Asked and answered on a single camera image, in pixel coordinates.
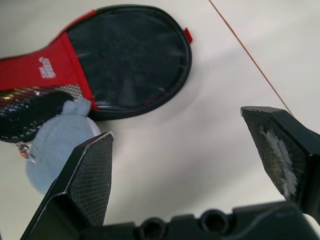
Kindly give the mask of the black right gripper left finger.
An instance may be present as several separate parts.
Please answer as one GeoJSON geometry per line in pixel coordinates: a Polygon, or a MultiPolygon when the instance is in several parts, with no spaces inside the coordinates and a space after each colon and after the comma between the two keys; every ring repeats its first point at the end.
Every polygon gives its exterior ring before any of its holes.
{"type": "Polygon", "coordinates": [[[21,239],[82,240],[86,230],[104,224],[111,193],[113,143],[109,131],[74,148],[21,239]]]}

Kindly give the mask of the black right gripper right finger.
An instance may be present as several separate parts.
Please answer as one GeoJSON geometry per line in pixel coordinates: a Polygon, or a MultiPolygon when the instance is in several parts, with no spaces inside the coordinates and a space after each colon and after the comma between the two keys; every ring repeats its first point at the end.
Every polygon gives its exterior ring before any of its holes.
{"type": "Polygon", "coordinates": [[[286,201],[320,216],[320,135],[284,109],[241,108],[265,172],[286,201]]]}

